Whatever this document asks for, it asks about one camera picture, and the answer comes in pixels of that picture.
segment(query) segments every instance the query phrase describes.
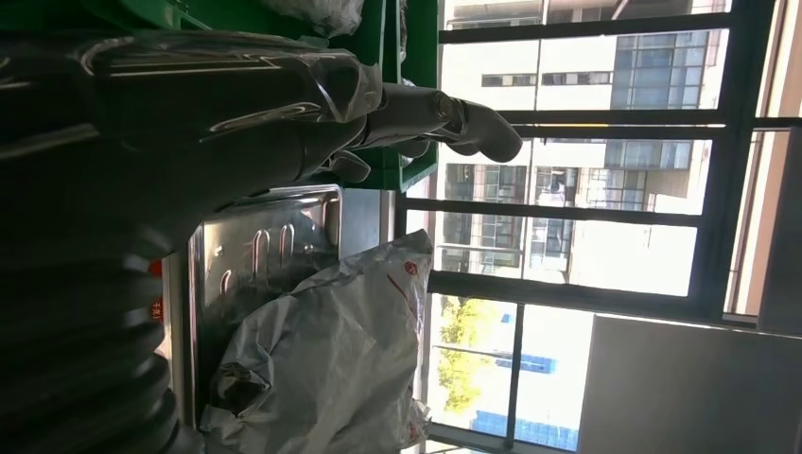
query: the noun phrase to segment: stainless steel tray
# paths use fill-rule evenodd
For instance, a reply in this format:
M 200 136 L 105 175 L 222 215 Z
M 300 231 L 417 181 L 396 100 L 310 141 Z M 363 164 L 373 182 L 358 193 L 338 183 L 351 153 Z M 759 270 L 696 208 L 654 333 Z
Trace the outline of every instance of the stainless steel tray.
M 200 417 L 211 375 L 239 322 L 339 260 L 341 199 L 339 187 L 327 184 L 274 189 L 238 201 L 198 227 L 185 260 L 165 267 L 172 287 L 165 292 L 168 310 L 176 314 L 178 303 L 187 311 L 179 316 L 184 329 L 177 330 L 175 321 L 171 329 L 173 360 L 183 369 L 173 374 L 174 389 L 176 374 L 181 375 L 175 391 L 186 424 Z M 176 336 L 182 338 L 178 356 Z

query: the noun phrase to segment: plastic bag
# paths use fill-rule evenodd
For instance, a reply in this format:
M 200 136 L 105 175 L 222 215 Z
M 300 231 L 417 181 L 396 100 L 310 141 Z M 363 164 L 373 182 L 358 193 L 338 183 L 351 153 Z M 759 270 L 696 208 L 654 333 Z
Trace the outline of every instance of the plastic bag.
M 412 399 L 431 270 L 424 231 L 340 261 L 237 329 L 201 420 L 208 452 L 395 453 L 427 436 Z
M 223 31 L 7 33 L 0 80 L 9 82 L 1 139 L 80 127 L 88 138 L 70 140 L 101 136 L 129 148 L 283 119 L 348 123 L 382 97 L 378 66 L 345 50 Z
M 262 0 L 268 8 L 311 23 L 327 38 L 353 35 L 362 21 L 364 0 Z

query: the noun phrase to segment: window frame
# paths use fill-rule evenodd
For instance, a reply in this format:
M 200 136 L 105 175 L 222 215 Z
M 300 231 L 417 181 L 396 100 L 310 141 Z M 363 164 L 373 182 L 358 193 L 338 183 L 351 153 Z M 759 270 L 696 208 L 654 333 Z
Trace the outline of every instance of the window frame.
M 395 233 L 397 236 L 406 232 L 408 210 L 522 218 L 594 219 L 644 225 L 688 226 L 698 229 L 687 297 L 650 293 L 635 294 L 629 291 L 585 288 L 574 285 L 554 286 L 507 277 L 433 271 L 429 278 L 429 292 L 515 303 L 517 304 L 517 313 L 507 435 L 497 437 L 468 429 L 433 424 L 431 440 L 496 453 L 561 452 L 545 446 L 524 443 L 514 437 L 516 395 L 518 376 L 521 370 L 521 342 L 526 305 L 603 311 L 684 323 L 754 326 L 753 323 L 726 318 L 723 302 L 741 203 L 740 198 L 731 197 L 731 195 L 740 194 L 743 190 L 752 132 L 761 127 L 779 128 L 784 125 L 783 122 L 774 119 L 755 116 L 774 8 L 774 1 L 733 0 L 730 12 L 440 32 L 440 44 L 500 43 L 698 30 L 713 30 L 720 33 L 719 30 L 724 29 L 728 30 L 729 38 L 722 87 L 716 109 L 499 112 L 514 125 L 522 137 L 531 139 L 548 140 L 552 137 L 560 137 L 563 140 L 711 141 L 705 200 L 700 215 L 478 201 L 438 201 L 407 198 L 403 194 L 397 195 L 395 205 Z M 709 55 L 705 56 L 703 64 L 709 62 L 709 59 Z M 598 128 L 596 125 L 610 126 Z M 430 183 L 431 187 L 436 187 L 436 178 L 431 178 Z M 427 339 L 430 339 L 430 333 L 424 335 L 424 342 L 427 342 Z

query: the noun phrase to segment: green tree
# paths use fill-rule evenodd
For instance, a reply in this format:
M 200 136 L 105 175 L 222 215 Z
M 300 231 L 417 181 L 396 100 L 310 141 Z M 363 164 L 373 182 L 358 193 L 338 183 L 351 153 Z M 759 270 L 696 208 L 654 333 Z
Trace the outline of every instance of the green tree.
M 440 332 L 441 342 L 460 348 L 476 348 L 493 335 L 498 321 L 494 305 L 482 300 L 460 302 L 453 297 L 444 297 L 441 304 L 447 323 Z M 459 350 L 440 349 L 438 365 L 440 385 L 448 391 L 445 409 L 462 412 L 470 408 L 479 397 L 477 371 L 490 364 L 488 357 Z

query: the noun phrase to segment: red label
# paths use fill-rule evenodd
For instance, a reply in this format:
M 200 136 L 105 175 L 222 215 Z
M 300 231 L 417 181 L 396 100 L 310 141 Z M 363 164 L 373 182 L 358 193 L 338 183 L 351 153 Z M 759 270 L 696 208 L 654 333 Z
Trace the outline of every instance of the red label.
M 407 272 L 407 274 L 409 274 L 409 275 L 412 275 L 412 276 L 417 276 L 417 275 L 418 275 L 418 266 L 417 266 L 417 265 L 415 265 L 415 264 L 414 264 L 414 263 L 412 263 L 412 262 L 406 262 L 406 263 L 404 264 L 404 270 L 405 270 L 405 271 Z
M 154 260 L 150 262 L 150 266 L 148 267 L 148 272 L 153 277 L 158 277 L 160 280 L 162 278 L 162 261 L 161 260 Z M 165 308 L 162 297 L 160 296 L 153 304 L 150 305 L 150 317 L 153 320 L 163 321 L 165 319 Z
M 163 320 L 165 318 L 165 313 L 164 309 L 162 308 L 161 298 L 154 301 L 153 304 L 150 305 L 150 317 L 152 317 L 153 320 Z

